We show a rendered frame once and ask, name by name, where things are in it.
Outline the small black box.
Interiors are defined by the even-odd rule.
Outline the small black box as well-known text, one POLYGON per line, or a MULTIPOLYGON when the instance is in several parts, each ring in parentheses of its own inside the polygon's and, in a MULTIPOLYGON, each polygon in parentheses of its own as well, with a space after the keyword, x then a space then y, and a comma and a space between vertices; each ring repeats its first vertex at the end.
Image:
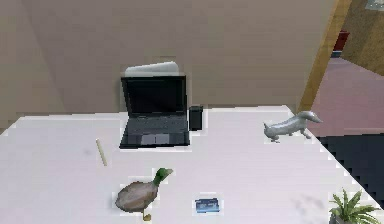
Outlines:
POLYGON ((191 131, 199 131, 202 129, 202 106, 191 106, 189 109, 189 128, 191 131))

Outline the black open laptop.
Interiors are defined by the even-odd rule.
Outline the black open laptop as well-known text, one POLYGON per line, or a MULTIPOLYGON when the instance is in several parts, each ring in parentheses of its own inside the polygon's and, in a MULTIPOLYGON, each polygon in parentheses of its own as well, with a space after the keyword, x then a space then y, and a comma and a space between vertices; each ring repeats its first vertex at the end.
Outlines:
POLYGON ((128 121, 120 149, 188 146, 185 76, 123 77, 128 121))

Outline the white rounded box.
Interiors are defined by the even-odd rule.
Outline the white rounded box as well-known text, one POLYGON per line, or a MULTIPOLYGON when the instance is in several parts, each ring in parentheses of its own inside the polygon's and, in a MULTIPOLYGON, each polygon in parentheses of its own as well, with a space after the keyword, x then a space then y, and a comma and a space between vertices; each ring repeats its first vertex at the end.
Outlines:
POLYGON ((174 61, 132 66, 124 71, 125 77, 178 76, 179 66, 174 61))

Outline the white table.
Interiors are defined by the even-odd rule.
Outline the white table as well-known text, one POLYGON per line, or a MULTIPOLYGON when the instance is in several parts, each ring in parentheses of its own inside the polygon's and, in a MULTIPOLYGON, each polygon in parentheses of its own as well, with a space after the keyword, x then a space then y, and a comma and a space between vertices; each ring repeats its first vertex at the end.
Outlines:
POLYGON ((186 147, 123 150, 123 113, 28 116, 0 135, 0 224, 328 224, 332 195, 361 185, 313 136, 273 143, 263 123, 285 107, 210 109, 186 147), (96 139, 108 166, 103 166, 96 139), (173 173, 147 207, 116 207, 119 191, 173 173), (219 212, 197 213, 217 198, 219 212))

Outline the blue card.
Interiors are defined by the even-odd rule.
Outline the blue card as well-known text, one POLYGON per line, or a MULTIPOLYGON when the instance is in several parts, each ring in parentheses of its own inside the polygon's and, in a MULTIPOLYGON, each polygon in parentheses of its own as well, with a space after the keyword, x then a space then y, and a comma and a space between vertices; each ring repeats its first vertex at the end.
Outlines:
POLYGON ((219 212, 220 206, 217 198, 197 199, 195 201, 197 213, 219 212))

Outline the silver dog figurine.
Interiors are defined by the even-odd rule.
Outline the silver dog figurine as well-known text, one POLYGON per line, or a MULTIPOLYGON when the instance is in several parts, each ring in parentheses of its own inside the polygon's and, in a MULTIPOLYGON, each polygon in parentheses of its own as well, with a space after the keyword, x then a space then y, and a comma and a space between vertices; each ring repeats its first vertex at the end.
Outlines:
POLYGON ((278 142, 280 135, 292 136, 295 132, 300 132, 306 139, 311 139, 311 136, 305 132, 307 122, 322 123, 322 120, 313 111, 301 111, 293 117, 280 123, 264 125, 264 134, 272 142, 278 142))

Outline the brown duck figurine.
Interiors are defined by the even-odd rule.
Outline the brown duck figurine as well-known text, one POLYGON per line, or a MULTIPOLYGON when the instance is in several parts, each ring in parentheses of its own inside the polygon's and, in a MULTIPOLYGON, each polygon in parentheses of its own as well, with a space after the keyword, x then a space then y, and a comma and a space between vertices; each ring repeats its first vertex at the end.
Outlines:
POLYGON ((150 221, 152 217, 145 210, 157 198, 161 182, 172 173, 171 168, 159 168, 151 181, 135 181, 125 186, 117 194, 116 207, 128 213, 140 212, 144 221, 150 221))

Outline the beige pencil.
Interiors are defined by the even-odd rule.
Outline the beige pencil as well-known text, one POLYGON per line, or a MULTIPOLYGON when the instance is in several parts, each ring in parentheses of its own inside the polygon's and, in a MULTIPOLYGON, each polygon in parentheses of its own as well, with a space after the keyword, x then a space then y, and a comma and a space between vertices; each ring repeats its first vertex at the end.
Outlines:
POLYGON ((107 160, 106 160, 106 157, 105 157, 105 154, 104 154, 104 150, 102 148, 102 145, 100 143, 100 140, 97 138, 95 140, 96 142, 96 146, 97 146, 97 149, 98 149, 98 152, 99 152, 99 155, 100 155, 100 158, 101 158, 101 161, 103 163, 103 166, 108 166, 108 163, 107 163, 107 160))

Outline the red bin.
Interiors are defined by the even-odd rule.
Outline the red bin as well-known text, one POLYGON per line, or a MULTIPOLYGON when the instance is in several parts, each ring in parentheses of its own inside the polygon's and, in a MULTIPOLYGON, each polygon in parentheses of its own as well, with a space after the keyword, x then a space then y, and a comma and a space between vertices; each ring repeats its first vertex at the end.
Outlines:
POLYGON ((338 35, 338 38, 336 40, 336 43, 334 45, 333 50, 334 51, 342 51, 344 46, 345 46, 345 44, 346 44, 346 42, 347 42, 348 36, 349 36, 349 32, 348 31, 341 30, 339 32, 339 35, 338 35))

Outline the green house plant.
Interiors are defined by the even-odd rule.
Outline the green house plant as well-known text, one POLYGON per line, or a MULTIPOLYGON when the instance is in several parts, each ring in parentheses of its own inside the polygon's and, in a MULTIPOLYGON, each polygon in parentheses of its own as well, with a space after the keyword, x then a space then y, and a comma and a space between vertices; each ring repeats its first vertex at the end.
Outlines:
POLYGON ((330 224, 382 224, 372 215, 378 211, 373 205, 360 205, 362 191, 357 191, 351 198, 345 189, 342 190, 342 197, 332 195, 331 203, 335 207, 329 210, 330 224))

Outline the wooden door frame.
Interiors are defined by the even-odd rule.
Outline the wooden door frame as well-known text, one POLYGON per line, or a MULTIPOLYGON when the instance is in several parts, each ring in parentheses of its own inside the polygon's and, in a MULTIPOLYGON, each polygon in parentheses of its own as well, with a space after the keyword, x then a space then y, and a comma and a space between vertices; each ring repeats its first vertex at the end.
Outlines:
POLYGON ((334 0, 334 5, 328 16, 327 25, 306 81, 303 95, 296 107, 297 112, 310 110, 313 106, 351 3, 352 0, 334 0))

